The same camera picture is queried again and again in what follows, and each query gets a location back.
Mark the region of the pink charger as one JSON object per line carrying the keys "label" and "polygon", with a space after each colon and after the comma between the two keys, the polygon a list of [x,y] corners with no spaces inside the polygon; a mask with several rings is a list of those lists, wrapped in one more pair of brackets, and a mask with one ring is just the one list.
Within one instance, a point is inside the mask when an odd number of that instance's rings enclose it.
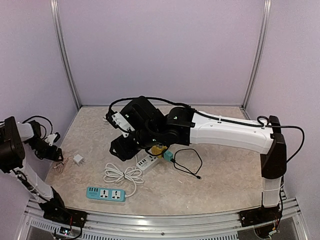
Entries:
{"label": "pink charger", "polygon": [[61,173],[63,172],[64,168],[65,168],[65,165],[66,165],[66,164],[68,163],[68,161],[71,160],[71,159],[73,159],[73,156],[67,157],[67,158],[65,158],[64,160],[58,162],[58,163],[53,167],[54,171],[55,171],[56,173],[61,174]]}

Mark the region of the white power strip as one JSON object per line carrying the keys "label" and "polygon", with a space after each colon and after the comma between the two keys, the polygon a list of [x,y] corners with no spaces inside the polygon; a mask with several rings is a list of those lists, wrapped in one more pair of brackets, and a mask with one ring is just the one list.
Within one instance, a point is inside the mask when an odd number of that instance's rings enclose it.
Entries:
{"label": "white power strip", "polygon": [[159,163],[159,158],[157,156],[147,155],[142,160],[139,160],[136,163],[136,167],[141,170],[143,173],[148,172],[153,167]]}

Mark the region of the teal power strip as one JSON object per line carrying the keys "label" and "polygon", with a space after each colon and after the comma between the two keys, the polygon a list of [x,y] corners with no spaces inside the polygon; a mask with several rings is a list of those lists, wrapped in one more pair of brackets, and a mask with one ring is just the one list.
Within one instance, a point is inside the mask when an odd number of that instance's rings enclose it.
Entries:
{"label": "teal power strip", "polygon": [[86,189],[86,197],[89,200],[124,203],[127,198],[132,197],[136,193],[138,185],[145,183],[143,172],[137,168],[137,166],[127,167],[122,171],[113,163],[107,163],[105,165],[103,181],[106,184],[118,184],[122,181],[129,181],[133,184],[133,191],[126,193],[125,190],[118,188],[88,186]]}

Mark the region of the yellow cube socket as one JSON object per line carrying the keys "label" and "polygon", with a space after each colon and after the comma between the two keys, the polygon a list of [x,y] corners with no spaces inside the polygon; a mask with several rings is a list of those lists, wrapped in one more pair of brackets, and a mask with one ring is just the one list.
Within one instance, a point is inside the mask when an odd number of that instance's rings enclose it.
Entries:
{"label": "yellow cube socket", "polygon": [[157,158],[162,158],[164,152],[168,149],[165,145],[155,145],[153,146],[151,150],[151,155]]}

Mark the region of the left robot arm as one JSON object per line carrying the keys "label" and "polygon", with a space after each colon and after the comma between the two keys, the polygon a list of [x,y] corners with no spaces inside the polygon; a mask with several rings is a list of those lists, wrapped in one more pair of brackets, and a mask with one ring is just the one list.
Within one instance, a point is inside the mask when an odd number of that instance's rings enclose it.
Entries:
{"label": "left robot arm", "polygon": [[64,160],[62,149],[55,145],[60,134],[51,132],[42,136],[41,128],[41,124],[32,118],[17,122],[14,116],[10,116],[0,122],[0,170],[20,181],[40,204],[51,206],[50,214],[63,223],[70,218],[69,209],[57,191],[38,176],[26,159],[24,144],[29,145],[41,160]]}

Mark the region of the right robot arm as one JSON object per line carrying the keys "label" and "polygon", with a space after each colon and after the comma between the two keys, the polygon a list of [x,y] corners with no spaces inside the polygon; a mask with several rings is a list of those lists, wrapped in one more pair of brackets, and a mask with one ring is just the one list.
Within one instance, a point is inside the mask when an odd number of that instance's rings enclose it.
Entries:
{"label": "right robot arm", "polygon": [[110,153],[122,161],[153,146],[211,144],[260,154],[262,206],[256,218],[266,222],[280,201],[282,177],[287,170],[287,145],[276,116],[245,120],[212,115],[184,103],[173,103],[164,114],[151,97],[126,99],[120,111],[108,109],[105,119],[121,134],[110,144]]}

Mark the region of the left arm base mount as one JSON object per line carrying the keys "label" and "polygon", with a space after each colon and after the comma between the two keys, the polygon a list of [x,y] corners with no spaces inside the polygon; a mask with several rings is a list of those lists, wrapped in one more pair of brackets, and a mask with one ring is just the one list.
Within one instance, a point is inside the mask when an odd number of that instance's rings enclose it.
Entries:
{"label": "left arm base mount", "polygon": [[84,227],[87,221],[87,216],[88,213],[85,211],[70,208],[62,209],[57,207],[50,210],[44,210],[43,213],[44,219],[79,228]]}

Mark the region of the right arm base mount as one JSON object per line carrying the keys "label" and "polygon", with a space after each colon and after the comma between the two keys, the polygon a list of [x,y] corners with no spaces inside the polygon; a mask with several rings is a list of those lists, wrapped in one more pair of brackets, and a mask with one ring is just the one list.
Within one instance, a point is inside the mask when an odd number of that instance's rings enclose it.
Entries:
{"label": "right arm base mount", "polygon": [[239,212],[239,218],[242,227],[255,226],[267,223],[274,220],[279,220],[282,217],[282,210],[279,206],[253,208],[242,210]]}

